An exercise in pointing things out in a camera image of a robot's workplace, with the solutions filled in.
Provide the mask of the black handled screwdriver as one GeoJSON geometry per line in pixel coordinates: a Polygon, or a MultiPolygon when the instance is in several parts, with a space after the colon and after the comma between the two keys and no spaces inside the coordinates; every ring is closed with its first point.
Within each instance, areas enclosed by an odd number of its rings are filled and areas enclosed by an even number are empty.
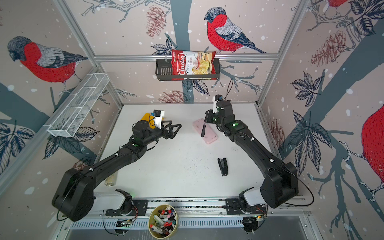
{"type": "Polygon", "coordinates": [[[203,124],[202,131],[201,131],[201,137],[203,138],[206,134],[206,124],[203,124]]]}

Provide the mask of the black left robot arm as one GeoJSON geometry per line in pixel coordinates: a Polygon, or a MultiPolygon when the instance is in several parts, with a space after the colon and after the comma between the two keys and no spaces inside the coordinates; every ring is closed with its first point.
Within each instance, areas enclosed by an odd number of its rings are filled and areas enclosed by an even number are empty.
{"type": "Polygon", "coordinates": [[[106,178],[139,160],[148,150],[148,145],[159,139],[173,139],[181,124],[165,121],[160,128],[150,128],[149,122],[138,121],[132,127],[129,141],[104,160],[82,170],[69,169],[56,190],[52,205],[70,220],[76,222],[85,217],[95,201],[94,189],[106,178]]]}

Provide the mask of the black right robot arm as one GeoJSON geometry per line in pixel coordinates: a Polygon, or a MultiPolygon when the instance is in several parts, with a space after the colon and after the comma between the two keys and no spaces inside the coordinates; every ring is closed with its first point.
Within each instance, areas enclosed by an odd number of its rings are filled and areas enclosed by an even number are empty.
{"type": "Polygon", "coordinates": [[[234,197],[255,192],[257,203],[276,208],[298,193],[296,168],[267,147],[252,104],[165,105],[176,124],[174,139],[160,144],[157,157],[165,197],[234,197]]]}

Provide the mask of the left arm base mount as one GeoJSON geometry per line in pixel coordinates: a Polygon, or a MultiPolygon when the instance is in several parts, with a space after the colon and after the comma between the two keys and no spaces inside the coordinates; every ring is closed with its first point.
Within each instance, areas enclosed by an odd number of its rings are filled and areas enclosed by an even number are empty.
{"type": "Polygon", "coordinates": [[[124,190],[116,189],[115,193],[119,193],[124,197],[123,203],[118,209],[106,210],[107,217],[141,217],[146,215],[148,208],[148,200],[133,199],[133,197],[124,190]]]}

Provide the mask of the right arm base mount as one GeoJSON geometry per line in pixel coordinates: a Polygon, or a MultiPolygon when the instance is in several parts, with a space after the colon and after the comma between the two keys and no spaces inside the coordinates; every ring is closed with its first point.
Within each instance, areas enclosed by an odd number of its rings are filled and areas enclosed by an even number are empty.
{"type": "Polygon", "coordinates": [[[262,215],[266,216],[268,205],[264,201],[260,188],[249,188],[242,191],[238,198],[225,199],[227,215],[262,215]]]}

